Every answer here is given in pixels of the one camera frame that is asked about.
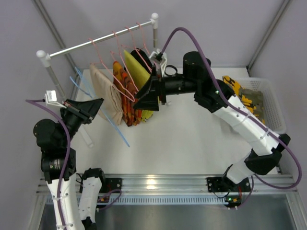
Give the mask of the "green yellow camouflage trousers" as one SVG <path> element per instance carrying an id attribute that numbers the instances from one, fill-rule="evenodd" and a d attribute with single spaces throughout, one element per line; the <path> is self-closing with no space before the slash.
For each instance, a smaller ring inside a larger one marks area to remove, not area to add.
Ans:
<path id="1" fill-rule="evenodd" d="M 223 82 L 232 88 L 240 98 L 242 104 L 263 124 L 264 119 L 264 97 L 262 92 L 243 88 L 236 80 L 229 76 L 223 76 Z"/>

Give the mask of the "blue wire hanger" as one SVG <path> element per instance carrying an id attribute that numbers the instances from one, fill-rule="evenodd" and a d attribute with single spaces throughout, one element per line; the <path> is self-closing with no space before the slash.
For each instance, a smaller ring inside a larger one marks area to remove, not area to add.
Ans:
<path id="1" fill-rule="evenodd" d="M 90 86 L 89 81 L 83 76 L 83 74 L 81 73 L 80 69 L 78 67 L 74 67 L 74 70 L 76 71 L 76 76 L 79 77 L 80 81 L 85 85 L 86 90 L 83 90 L 80 86 L 80 83 L 77 83 L 76 80 L 74 80 L 71 76 L 70 76 L 70 80 L 72 81 L 72 83 L 74 84 L 74 86 L 80 90 L 81 92 L 83 92 L 85 95 L 89 96 L 91 99 L 94 99 L 96 94 L 94 93 L 93 87 Z M 130 144 L 128 143 L 128 141 L 126 140 L 126 138 L 124 137 L 124 135 L 121 133 L 120 129 L 118 128 L 118 126 L 115 124 L 115 122 L 113 121 L 113 119 L 111 118 L 111 116 L 107 113 L 107 111 L 105 110 L 105 108 L 103 107 L 103 104 L 100 106 L 99 111 L 103 113 L 103 115 L 106 117 L 107 121 L 112 125 L 112 127 L 117 131 L 117 133 L 119 134 L 119 136 L 121 137 L 121 139 L 124 141 L 124 143 L 130 147 Z"/>

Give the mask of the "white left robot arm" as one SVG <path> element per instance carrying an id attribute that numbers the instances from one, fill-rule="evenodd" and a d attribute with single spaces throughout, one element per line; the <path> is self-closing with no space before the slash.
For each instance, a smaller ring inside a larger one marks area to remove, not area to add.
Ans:
<path id="1" fill-rule="evenodd" d="M 90 124 L 97 115 L 103 99 L 78 102 L 67 99 L 60 106 L 60 115 L 40 104 L 56 118 L 38 121 L 33 129 L 41 150 L 41 170 L 50 191 L 58 230 L 95 230 L 96 203 L 104 186 L 105 175 L 100 168 L 86 170 L 81 179 L 81 198 L 76 197 L 76 151 L 71 140 L 82 125 Z"/>

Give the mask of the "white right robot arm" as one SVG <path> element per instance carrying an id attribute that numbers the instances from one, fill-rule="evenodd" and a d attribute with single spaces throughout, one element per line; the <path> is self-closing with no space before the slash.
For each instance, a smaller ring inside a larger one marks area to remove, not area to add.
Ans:
<path id="1" fill-rule="evenodd" d="M 290 137 L 272 132 L 261 123 L 230 86 L 208 72 L 210 63 L 204 62 L 199 52 L 186 53 L 183 73 L 174 75 L 164 74 L 164 54 L 154 51 L 149 58 L 155 64 L 149 79 L 136 94 L 134 109 L 159 111 L 159 105 L 166 103 L 168 95 L 192 92 L 198 105 L 224 120 L 251 146 L 247 156 L 226 169 L 220 180 L 223 186 L 232 188 L 255 174 L 266 175 L 278 165 Z"/>

